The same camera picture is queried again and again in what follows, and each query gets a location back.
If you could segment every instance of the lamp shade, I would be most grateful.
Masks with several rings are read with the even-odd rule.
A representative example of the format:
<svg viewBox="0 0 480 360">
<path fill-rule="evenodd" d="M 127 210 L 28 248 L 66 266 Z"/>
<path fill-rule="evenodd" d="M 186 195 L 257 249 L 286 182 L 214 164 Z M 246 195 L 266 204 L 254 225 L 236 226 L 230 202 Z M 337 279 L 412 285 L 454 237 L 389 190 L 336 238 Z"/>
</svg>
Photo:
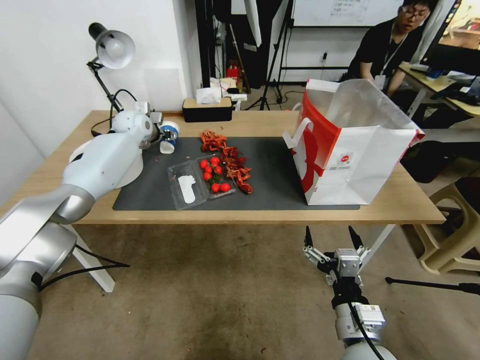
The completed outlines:
<svg viewBox="0 0 480 360">
<path fill-rule="evenodd" d="M 135 44 L 126 33 L 107 30 L 98 22 L 88 27 L 90 36 L 95 40 L 95 50 L 98 59 L 109 69 L 126 67 L 135 54 Z"/>
</svg>

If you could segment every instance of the lanyard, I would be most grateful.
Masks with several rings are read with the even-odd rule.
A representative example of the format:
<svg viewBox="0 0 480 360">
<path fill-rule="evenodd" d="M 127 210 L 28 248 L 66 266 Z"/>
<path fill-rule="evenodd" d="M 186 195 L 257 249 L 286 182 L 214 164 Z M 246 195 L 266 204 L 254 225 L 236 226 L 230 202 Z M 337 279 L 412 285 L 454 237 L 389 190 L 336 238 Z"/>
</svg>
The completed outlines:
<svg viewBox="0 0 480 360">
<path fill-rule="evenodd" d="M 388 43 L 388 46 L 390 46 L 390 44 L 392 43 L 392 40 L 394 39 L 393 37 L 393 33 L 394 33 L 394 27 L 395 27 L 395 22 L 393 23 L 393 25 L 391 26 L 391 33 L 390 33 L 390 42 Z M 390 58 L 387 60 L 387 58 L 389 57 L 389 51 L 387 49 L 386 51 L 386 55 L 385 55 L 385 65 L 383 66 L 383 69 L 381 70 L 381 75 L 384 74 L 385 72 L 385 69 L 387 68 L 387 66 L 390 64 L 390 61 L 394 58 L 395 54 L 397 53 L 397 51 L 400 49 L 400 47 L 402 46 L 402 44 L 405 42 L 405 40 L 407 39 L 407 36 L 408 34 L 406 34 L 402 41 L 400 42 L 400 44 L 398 44 L 397 48 L 395 49 L 395 51 L 393 52 L 393 54 L 390 56 Z"/>
</svg>

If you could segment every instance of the man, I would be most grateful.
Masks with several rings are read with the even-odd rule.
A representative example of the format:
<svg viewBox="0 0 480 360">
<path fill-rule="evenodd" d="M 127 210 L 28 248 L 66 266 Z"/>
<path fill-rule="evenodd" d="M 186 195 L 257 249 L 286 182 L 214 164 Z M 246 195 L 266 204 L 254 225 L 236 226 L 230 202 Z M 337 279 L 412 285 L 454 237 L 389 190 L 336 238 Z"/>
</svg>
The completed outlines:
<svg viewBox="0 0 480 360">
<path fill-rule="evenodd" d="M 367 31 L 351 61 L 347 79 L 367 79 L 391 97 L 404 80 L 398 69 L 409 62 L 422 39 L 420 27 L 438 0 L 404 0 L 398 16 Z"/>
</svg>

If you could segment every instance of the table leg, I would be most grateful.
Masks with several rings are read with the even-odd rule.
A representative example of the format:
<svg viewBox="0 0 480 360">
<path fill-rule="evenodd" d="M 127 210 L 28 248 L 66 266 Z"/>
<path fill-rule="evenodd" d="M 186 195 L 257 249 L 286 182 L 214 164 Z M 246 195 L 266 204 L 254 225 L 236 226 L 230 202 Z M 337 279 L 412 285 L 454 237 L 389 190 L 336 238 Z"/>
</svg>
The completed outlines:
<svg viewBox="0 0 480 360">
<path fill-rule="evenodd" d="M 387 238 L 387 236 L 392 232 L 394 229 L 395 224 L 387 224 L 387 225 L 376 225 L 363 239 L 363 246 L 366 248 L 370 248 L 370 252 L 368 255 L 363 259 L 362 266 L 359 273 L 365 269 L 365 266 L 368 264 L 370 259 L 373 255 L 377 252 L 380 245 L 382 245 Z"/>
<path fill-rule="evenodd" d="M 410 108 L 406 113 L 409 118 L 412 118 L 415 115 L 415 113 L 417 112 L 420 104 L 422 103 L 426 95 L 427 95 L 427 90 L 424 87 L 421 88 L 418 94 L 416 95 L 415 100 L 413 100 Z"/>
<path fill-rule="evenodd" d="M 88 245 L 85 243 L 85 241 L 79 235 L 79 233 L 75 231 L 75 229 L 72 225 L 66 225 L 65 227 L 68 230 L 70 230 L 71 232 L 73 232 L 74 234 L 76 234 L 76 243 L 78 245 L 80 245 L 85 250 L 88 250 L 88 251 L 91 252 Z M 75 248 L 73 250 L 73 256 L 86 269 L 102 266 L 102 264 L 100 263 L 100 261 L 96 257 L 88 255 L 88 254 L 84 253 L 83 251 L 78 250 L 77 248 Z M 114 281 L 114 279 L 112 279 L 112 277 L 107 272 L 107 270 L 91 271 L 91 272 L 89 272 L 89 274 L 98 283 L 98 285 L 100 285 L 100 287 L 105 292 L 111 293 L 114 290 L 115 281 Z"/>
</svg>

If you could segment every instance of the bag handle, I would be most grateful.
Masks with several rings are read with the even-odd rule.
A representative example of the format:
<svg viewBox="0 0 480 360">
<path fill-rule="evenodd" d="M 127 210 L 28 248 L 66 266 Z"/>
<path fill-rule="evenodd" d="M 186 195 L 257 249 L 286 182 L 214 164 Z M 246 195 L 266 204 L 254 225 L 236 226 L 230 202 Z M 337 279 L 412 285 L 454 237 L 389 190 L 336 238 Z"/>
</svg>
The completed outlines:
<svg viewBox="0 0 480 360">
<path fill-rule="evenodd" d="M 302 106 L 302 103 L 301 103 L 301 102 L 297 102 L 297 103 L 295 104 L 295 106 L 291 108 L 291 110 L 292 110 L 292 111 L 295 111 L 295 110 L 297 110 L 297 109 L 298 109 L 299 107 L 301 107 L 301 106 Z"/>
<path fill-rule="evenodd" d="M 293 137 L 290 136 L 290 133 L 287 130 L 283 132 L 282 134 L 283 140 L 285 141 L 285 144 L 289 149 L 293 149 L 298 145 L 300 138 L 304 134 L 304 131 L 307 127 L 309 130 L 312 130 L 314 128 L 314 123 L 308 117 L 304 118 L 301 121 Z"/>
</svg>

